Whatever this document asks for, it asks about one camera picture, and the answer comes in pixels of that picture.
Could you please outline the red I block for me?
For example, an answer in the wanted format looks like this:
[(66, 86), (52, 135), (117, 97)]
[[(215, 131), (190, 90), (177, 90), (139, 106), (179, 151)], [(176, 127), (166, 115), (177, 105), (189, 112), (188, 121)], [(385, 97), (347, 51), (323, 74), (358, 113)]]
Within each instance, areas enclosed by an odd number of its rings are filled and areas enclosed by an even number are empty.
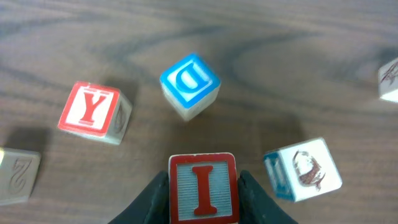
[(229, 152), (170, 156), (170, 223), (237, 223), (237, 179)]

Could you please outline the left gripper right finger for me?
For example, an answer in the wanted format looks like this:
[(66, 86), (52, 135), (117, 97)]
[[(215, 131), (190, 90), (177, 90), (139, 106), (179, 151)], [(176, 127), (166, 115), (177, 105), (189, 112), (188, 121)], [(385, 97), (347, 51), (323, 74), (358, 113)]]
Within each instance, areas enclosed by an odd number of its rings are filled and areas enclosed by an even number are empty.
[(298, 224), (281, 209), (247, 170), (237, 180), (239, 224)]

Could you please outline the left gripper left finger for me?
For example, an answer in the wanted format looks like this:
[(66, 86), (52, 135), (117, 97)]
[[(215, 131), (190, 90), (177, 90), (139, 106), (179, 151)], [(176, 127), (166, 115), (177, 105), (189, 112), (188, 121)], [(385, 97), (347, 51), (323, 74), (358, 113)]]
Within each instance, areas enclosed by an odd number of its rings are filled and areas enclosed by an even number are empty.
[(109, 224), (169, 224), (169, 175), (160, 171)]

